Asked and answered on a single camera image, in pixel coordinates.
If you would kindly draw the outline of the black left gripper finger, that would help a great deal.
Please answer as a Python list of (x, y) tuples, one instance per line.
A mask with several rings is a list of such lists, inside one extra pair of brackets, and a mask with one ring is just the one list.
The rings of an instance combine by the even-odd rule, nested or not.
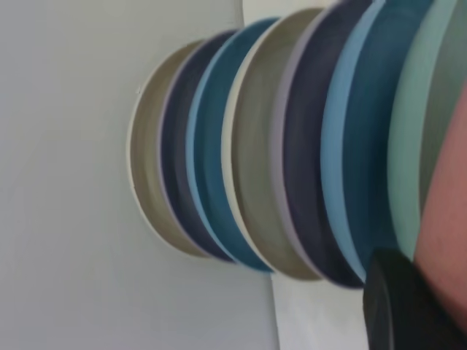
[(363, 289), (363, 314), (372, 350), (466, 348), (466, 335), (398, 250), (374, 250)]

